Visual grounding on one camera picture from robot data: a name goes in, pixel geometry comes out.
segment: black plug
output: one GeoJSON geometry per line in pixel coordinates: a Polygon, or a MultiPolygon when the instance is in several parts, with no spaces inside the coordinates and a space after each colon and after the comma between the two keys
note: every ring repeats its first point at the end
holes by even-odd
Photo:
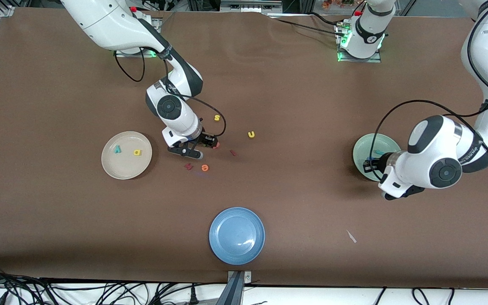
{"type": "Polygon", "coordinates": [[[197,305],[199,300],[195,294],[195,284],[191,284],[191,297],[189,298],[189,305],[197,305]]]}

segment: beige plate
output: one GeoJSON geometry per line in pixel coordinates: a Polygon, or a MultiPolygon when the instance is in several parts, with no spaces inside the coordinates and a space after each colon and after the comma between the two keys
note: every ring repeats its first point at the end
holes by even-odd
{"type": "Polygon", "coordinates": [[[115,135],[108,141],[101,154],[103,169],[112,178],[131,179],[144,172],[152,160],[152,145],[141,133],[125,131],[115,135]],[[116,146],[120,145],[120,152],[116,154],[116,146]],[[134,156],[133,151],[141,150],[140,156],[134,156]]]}

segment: light green plate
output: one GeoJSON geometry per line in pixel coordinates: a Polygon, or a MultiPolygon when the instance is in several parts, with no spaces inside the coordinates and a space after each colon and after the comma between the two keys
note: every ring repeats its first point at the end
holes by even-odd
{"type": "MultiPolygon", "coordinates": [[[[379,181],[376,176],[374,176],[373,172],[364,172],[363,163],[370,155],[370,146],[372,146],[372,138],[374,137],[373,133],[369,133],[365,136],[362,136],[355,146],[353,146],[353,162],[355,166],[359,170],[361,174],[373,181],[379,181]]],[[[381,135],[378,133],[376,135],[376,141],[374,142],[374,150],[381,150],[384,153],[394,153],[395,151],[400,150],[400,146],[393,141],[390,137],[386,135],[381,135]]],[[[379,158],[380,155],[375,154],[372,152],[372,158],[379,158]]]]}

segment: blue plate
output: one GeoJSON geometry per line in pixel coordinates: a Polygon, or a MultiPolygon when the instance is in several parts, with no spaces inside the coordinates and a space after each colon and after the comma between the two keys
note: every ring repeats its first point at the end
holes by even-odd
{"type": "Polygon", "coordinates": [[[261,219],[243,207],[232,207],[213,220],[209,239],[212,251],[223,262],[244,265],[253,261],[265,244],[261,219]]]}

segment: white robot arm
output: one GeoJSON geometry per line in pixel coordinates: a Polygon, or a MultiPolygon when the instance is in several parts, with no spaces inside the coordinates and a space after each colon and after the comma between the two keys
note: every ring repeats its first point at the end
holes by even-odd
{"type": "Polygon", "coordinates": [[[217,145],[217,137],[203,132],[202,123],[186,104],[201,93],[203,80],[199,72],[172,48],[142,13],[131,12],[125,0],[63,0],[62,4],[80,28],[98,46],[107,50],[145,48],[154,51],[174,68],[147,89],[146,102],[166,128],[163,137],[171,153],[200,159],[197,143],[217,145]],[[187,144],[194,142],[193,148],[187,144]]]}
{"type": "Polygon", "coordinates": [[[488,1],[481,1],[481,22],[474,25],[461,51],[466,69],[483,91],[484,102],[474,129],[445,116],[431,116],[416,125],[410,134],[408,151],[383,155],[376,168],[383,172],[379,183],[386,199],[407,197],[424,189],[445,189],[457,183],[463,172],[476,172],[488,166],[488,1]],[[467,50],[471,38],[469,61],[467,50]]]}
{"type": "Polygon", "coordinates": [[[395,15],[396,0],[367,0],[362,15],[344,20],[349,24],[340,46],[355,58],[374,55],[385,38],[385,29],[395,15]]]}

